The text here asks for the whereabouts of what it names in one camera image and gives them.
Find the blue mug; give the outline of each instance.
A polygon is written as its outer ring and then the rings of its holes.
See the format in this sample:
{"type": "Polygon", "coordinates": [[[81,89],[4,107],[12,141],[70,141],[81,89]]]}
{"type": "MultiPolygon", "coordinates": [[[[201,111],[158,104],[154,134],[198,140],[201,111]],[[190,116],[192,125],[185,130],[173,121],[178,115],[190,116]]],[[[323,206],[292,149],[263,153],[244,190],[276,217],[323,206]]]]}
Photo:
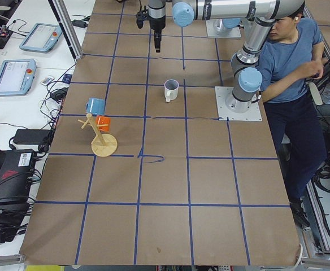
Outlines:
{"type": "Polygon", "coordinates": [[[98,98],[89,98],[86,104],[86,112],[92,115],[104,115],[105,114],[105,100],[98,98]]]}

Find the yellow object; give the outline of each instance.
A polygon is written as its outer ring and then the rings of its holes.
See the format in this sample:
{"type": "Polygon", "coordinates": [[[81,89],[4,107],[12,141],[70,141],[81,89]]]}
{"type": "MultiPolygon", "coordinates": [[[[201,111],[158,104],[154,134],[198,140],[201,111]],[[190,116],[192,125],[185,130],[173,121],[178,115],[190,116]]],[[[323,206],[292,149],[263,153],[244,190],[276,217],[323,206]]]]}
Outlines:
{"type": "Polygon", "coordinates": [[[64,271],[64,266],[59,265],[28,265],[25,271],[64,271]]]}

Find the mounting plate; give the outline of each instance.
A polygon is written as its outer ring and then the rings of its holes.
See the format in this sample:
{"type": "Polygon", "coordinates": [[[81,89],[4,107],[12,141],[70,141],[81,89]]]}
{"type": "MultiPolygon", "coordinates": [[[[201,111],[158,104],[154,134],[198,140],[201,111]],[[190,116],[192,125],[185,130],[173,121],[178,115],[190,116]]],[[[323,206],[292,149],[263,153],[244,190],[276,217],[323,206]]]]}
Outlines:
{"type": "Polygon", "coordinates": [[[234,27],[232,29],[224,28],[224,31],[217,31],[216,26],[214,25],[217,20],[218,19],[206,21],[208,38],[229,38],[239,40],[242,37],[239,27],[234,27]]]}
{"type": "Polygon", "coordinates": [[[230,110],[225,105],[225,99],[229,93],[233,91],[233,87],[216,86],[216,105],[218,108],[218,116],[222,120],[242,120],[242,121],[262,121],[258,102],[250,104],[250,108],[245,113],[237,113],[230,110]]]}

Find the white mug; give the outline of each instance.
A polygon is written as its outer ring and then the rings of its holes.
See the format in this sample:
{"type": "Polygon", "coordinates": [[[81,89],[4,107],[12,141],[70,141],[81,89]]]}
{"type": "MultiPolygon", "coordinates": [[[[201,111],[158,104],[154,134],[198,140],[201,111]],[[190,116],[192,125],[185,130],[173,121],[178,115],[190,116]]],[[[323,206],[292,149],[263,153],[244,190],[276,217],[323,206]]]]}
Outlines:
{"type": "Polygon", "coordinates": [[[175,100],[177,97],[177,92],[179,89],[179,83],[174,79],[166,80],[164,83],[164,95],[166,98],[166,102],[170,102],[171,100],[175,100]]]}

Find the laptop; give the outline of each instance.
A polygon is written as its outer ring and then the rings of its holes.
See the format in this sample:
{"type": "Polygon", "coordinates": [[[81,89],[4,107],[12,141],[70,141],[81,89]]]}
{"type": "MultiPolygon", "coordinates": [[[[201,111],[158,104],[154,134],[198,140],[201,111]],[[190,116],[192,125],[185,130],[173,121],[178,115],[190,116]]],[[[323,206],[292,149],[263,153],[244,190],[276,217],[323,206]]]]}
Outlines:
{"type": "Polygon", "coordinates": [[[0,150],[0,206],[27,201],[36,160],[29,150],[0,150]]]}

